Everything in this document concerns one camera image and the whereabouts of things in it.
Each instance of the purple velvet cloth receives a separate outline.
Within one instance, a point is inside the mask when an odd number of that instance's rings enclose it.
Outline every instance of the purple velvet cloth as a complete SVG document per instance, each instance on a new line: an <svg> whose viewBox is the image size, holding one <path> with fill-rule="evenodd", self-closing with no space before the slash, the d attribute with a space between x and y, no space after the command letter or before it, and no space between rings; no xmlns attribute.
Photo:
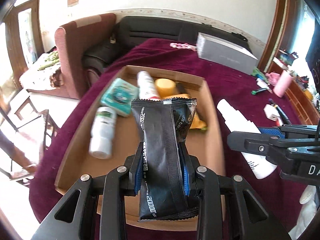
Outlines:
<svg viewBox="0 0 320 240"><path fill-rule="evenodd" d="M235 109L243 113L246 119L251 120L257 126L272 127L275 125L273 121L265 117L263 111L268 99L273 98L293 124L300 124L287 97L278 98L268 92L253 96L251 91L259 88L254 77L217 63L199 59L197 53L191 50L171 48L170 42L169 40L149 39L135 47L124 57L114 62L81 99L44 154L38 171L31 181L29 201L39 222L62 197L55 191L54 181L63 155L81 119L108 81L125 65L163 68L204 77L209 85L215 105L224 98ZM285 228L290 230L297 221L301 208L299 198L306 186L281 179L279 168L265 179L256 179L242 154L228 148L226 141L230 131L224 124L224 119L218 110L217 115L223 140L227 176L242 175ZM196 237L195 232L155 231L129 225L127 225L127 232L128 239L151 239L152 237L157 239L195 239Z"/></svg>

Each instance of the pink tumbler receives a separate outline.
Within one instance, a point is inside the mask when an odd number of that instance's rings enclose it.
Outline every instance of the pink tumbler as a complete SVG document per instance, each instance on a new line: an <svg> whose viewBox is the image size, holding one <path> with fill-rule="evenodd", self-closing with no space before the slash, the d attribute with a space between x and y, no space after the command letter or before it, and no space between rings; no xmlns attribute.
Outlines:
<svg viewBox="0 0 320 240"><path fill-rule="evenodd" d="M282 71L282 74L276 84L276 86L273 89L273 92L278 96L278 97L283 97L286 89L290 86L290 83L292 81L293 77L290 75L289 72L287 71Z"/></svg>

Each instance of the white small bottle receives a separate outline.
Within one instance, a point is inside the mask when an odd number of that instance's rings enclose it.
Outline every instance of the white small bottle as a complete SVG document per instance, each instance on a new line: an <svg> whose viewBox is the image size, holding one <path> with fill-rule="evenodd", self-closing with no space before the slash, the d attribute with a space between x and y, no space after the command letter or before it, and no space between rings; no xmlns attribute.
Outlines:
<svg viewBox="0 0 320 240"><path fill-rule="evenodd" d="M235 110L225 99L220 100L217 104L217 109L222 114L230 132L260 133L253 122L248 121L239 110ZM268 162L265 156L243 152L242 155L257 179L264 179L277 168L276 165Z"/></svg>
<svg viewBox="0 0 320 240"><path fill-rule="evenodd" d="M140 71L137 74L139 87L139 99L149 99L160 101L160 96L156 90L155 83L147 71Z"/></svg>
<svg viewBox="0 0 320 240"><path fill-rule="evenodd" d="M112 139L116 124L116 111L99 107L91 128L89 154L98 159L111 158Z"/></svg>

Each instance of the black leather sofa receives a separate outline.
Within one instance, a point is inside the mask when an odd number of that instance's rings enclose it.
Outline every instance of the black leather sofa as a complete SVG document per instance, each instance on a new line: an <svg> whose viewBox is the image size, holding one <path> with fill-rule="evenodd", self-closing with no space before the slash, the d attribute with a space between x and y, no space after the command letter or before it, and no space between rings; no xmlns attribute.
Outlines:
<svg viewBox="0 0 320 240"><path fill-rule="evenodd" d="M113 61L146 39L161 38L196 44L198 33L206 33L230 41L251 52L244 36L213 28L210 25L159 17L126 16L115 25L110 39L89 48L84 53L83 67L92 85Z"/></svg>

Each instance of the white box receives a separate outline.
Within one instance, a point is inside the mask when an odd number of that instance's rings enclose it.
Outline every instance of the white box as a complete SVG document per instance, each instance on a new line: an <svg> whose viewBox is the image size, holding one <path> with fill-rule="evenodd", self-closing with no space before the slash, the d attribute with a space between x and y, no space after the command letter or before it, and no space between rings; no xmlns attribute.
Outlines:
<svg viewBox="0 0 320 240"><path fill-rule="evenodd" d="M208 34L199 33L197 39L198 57L216 62L250 75L258 59L247 49Z"/></svg>

